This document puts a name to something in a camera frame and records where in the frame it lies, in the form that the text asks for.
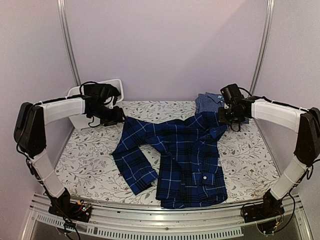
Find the white plastic bin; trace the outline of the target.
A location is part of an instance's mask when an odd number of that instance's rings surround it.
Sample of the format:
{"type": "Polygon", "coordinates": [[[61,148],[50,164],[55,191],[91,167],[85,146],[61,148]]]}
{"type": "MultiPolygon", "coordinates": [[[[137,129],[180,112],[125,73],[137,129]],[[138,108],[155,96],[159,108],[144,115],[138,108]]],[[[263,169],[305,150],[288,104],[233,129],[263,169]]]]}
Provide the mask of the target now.
{"type": "MultiPolygon", "coordinates": [[[[94,81],[88,81],[83,83],[81,86],[78,87],[73,87],[68,91],[68,96],[75,96],[75,95],[84,95],[84,85],[88,85],[88,84],[110,84],[114,87],[116,87],[118,89],[118,91],[120,92],[120,96],[117,98],[117,101],[115,104],[113,104],[112,102],[107,103],[107,104],[103,104],[103,103],[98,103],[97,101],[95,101],[94,99],[91,99],[89,96],[88,102],[89,102],[89,106],[87,107],[87,109],[89,109],[90,106],[93,105],[102,105],[105,106],[107,108],[112,109],[115,106],[120,107],[120,102],[122,102],[122,100],[124,99],[124,89],[123,89],[123,84],[122,81],[118,78],[116,79],[111,79],[111,80],[104,80],[104,81],[100,81],[100,82],[94,82],[94,81]]],[[[100,119],[97,117],[92,117],[92,118],[87,118],[86,117],[86,113],[82,114],[82,115],[76,115],[76,116],[70,116],[69,117],[71,123],[73,124],[75,129],[84,129],[84,128],[94,128],[100,125],[104,125],[104,124],[100,124],[100,119]]]]}

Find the dark blue plaid shirt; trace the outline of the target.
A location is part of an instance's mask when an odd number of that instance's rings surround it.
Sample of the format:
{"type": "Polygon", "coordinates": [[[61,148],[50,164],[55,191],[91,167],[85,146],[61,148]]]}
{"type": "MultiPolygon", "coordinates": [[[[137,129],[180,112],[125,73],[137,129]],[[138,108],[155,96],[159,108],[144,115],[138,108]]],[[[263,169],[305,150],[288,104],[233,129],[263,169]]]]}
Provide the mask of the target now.
{"type": "Polygon", "coordinates": [[[228,194],[218,141],[227,128],[214,112],[162,123],[128,117],[112,157],[135,195],[156,183],[163,208],[220,204],[228,194]]]}

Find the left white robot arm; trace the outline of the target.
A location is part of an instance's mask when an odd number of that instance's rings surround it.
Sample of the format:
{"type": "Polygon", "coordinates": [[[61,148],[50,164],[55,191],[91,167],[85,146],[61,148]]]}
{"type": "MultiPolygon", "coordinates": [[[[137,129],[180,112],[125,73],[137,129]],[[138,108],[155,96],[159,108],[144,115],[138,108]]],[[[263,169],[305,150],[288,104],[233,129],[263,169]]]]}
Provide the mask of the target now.
{"type": "Polygon", "coordinates": [[[13,134],[16,150],[26,157],[31,172],[39,177],[38,181],[52,198],[60,198],[66,189],[57,177],[46,150],[46,125],[81,115],[98,118],[105,126],[122,123],[126,118],[121,107],[107,107],[97,98],[87,95],[24,102],[20,106],[13,134]]]}

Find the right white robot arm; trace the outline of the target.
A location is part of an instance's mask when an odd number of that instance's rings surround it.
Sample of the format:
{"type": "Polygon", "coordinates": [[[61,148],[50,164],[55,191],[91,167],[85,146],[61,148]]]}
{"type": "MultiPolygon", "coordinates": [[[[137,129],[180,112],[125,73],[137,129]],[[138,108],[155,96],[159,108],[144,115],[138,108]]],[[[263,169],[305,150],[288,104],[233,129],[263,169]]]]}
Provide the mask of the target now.
{"type": "Polygon", "coordinates": [[[283,163],[275,161],[281,176],[269,191],[279,201],[298,185],[320,155],[320,110],[292,106],[265,96],[238,97],[218,110],[218,119],[223,124],[237,125],[245,118],[258,123],[273,157],[287,158],[283,163]]]}

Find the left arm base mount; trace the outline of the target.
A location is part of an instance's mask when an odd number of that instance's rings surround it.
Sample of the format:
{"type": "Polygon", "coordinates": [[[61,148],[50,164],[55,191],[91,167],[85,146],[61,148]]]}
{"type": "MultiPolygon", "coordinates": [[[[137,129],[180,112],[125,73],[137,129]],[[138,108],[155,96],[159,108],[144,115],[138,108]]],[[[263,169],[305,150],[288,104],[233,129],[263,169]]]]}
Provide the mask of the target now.
{"type": "Polygon", "coordinates": [[[71,202],[69,198],[54,198],[48,212],[59,217],[88,223],[92,214],[92,204],[82,199],[71,202]]]}

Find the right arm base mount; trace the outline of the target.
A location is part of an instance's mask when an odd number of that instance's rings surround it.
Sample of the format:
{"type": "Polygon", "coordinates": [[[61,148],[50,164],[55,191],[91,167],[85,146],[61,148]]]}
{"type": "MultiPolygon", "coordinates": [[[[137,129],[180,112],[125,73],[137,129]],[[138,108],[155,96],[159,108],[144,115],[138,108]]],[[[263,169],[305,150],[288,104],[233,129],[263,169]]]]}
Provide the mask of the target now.
{"type": "Polygon", "coordinates": [[[276,232],[284,220],[284,213],[282,204],[270,207],[264,203],[245,203],[240,209],[244,222],[255,222],[258,231],[265,236],[276,232]]]}

